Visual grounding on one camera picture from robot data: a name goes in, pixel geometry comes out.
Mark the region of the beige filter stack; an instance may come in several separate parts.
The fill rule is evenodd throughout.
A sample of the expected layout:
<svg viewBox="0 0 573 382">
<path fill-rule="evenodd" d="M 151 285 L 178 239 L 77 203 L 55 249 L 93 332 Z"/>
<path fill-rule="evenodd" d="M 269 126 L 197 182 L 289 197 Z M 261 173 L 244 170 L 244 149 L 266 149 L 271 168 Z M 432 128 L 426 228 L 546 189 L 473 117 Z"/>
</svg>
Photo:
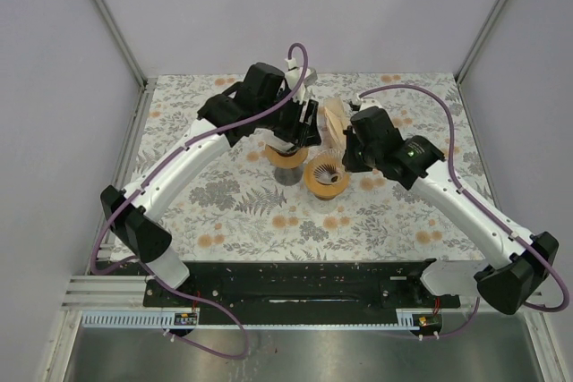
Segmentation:
<svg viewBox="0 0 573 382">
<path fill-rule="evenodd" d="M 334 148 L 346 149 L 344 131 L 350 125 L 344 104 L 340 98 L 327 98 L 323 102 L 323 114 L 330 140 Z"/>
</svg>

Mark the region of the small glass cup brown base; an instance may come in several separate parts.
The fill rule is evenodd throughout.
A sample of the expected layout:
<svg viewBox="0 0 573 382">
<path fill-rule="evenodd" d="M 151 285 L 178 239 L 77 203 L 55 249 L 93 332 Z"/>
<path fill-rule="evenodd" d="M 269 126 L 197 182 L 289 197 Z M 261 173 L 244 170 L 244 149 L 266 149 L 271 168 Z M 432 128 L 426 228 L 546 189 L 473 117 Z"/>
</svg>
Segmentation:
<svg viewBox="0 0 573 382">
<path fill-rule="evenodd" d="M 337 197 L 322 197 L 314 195 L 312 198 L 312 208 L 319 213 L 328 214 L 333 212 L 338 207 Z"/>
</svg>

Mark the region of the white paper coffee filter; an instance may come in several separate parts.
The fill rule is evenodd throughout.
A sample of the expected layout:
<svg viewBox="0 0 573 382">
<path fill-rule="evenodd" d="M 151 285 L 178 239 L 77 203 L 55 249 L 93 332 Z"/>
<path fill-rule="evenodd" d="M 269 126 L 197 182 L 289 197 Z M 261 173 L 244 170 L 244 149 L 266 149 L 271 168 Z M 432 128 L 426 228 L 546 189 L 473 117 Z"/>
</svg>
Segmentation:
<svg viewBox="0 0 573 382">
<path fill-rule="evenodd" d="M 283 140 L 276 140 L 269 144 L 275 151 L 281 154 L 290 154 L 298 150 L 295 144 L 285 142 Z"/>
</svg>

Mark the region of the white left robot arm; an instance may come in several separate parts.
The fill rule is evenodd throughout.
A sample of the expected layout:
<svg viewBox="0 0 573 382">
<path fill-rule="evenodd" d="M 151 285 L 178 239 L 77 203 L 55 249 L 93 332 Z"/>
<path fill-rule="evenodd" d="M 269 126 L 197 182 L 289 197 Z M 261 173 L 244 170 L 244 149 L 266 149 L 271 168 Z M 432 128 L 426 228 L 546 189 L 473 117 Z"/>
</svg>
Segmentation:
<svg viewBox="0 0 573 382">
<path fill-rule="evenodd" d="M 158 223 L 175 197 L 209 163 L 256 130 L 271 133 L 279 154 L 318 146 L 318 103 L 308 89 L 312 68 L 294 59 L 287 70 L 253 64 L 244 78 L 209 98 L 184 136 L 146 173 L 123 189 L 109 185 L 100 194 L 105 228 L 164 282 L 163 295 L 175 306 L 192 300 L 189 269 L 173 249 L 171 234 Z"/>
</svg>

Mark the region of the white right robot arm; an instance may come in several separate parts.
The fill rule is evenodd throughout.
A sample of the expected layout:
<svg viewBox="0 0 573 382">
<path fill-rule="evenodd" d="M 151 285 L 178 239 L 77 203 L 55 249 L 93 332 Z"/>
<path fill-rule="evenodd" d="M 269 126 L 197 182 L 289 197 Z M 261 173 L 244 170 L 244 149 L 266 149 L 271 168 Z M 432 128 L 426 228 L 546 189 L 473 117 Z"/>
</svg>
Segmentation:
<svg viewBox="0 0 573 382">
<path fill-rule="evenodd" d="M 407 285 L 413 304 L 425 307 L 447 294 L 479 296 L 506 315 L 526 305 L 551 272 L 556 238 L 509 220 L 461 179 L 426 138 L 403 139 L 380 107 L 354 114 L 344 134 L 348 172 L 380 171 L 437 208 L 483 254 L 485 266 L 475 274 L 466 263 L 430 263 Z"/>
</svg>

